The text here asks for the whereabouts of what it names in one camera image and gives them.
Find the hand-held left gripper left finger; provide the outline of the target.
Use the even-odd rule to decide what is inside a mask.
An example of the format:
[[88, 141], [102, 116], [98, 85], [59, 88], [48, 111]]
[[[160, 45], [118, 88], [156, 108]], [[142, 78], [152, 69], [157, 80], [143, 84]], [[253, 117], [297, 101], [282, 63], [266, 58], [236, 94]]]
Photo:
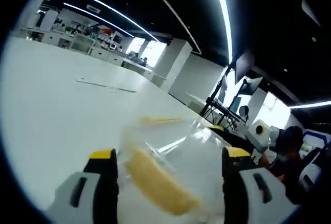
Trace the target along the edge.
[[52, 223], [118, 223], [116, 150], [90, 154], [83, 171], [70, 175], [46, 210]]

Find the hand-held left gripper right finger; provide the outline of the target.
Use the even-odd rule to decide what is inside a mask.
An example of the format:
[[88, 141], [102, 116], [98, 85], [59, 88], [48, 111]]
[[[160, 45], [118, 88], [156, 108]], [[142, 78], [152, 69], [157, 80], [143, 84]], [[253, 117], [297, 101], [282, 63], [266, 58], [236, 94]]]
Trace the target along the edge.
[[224, 223], [290, 223], [299, 208], [285, 185], [241, 148], [223, 148], [222, 177]]

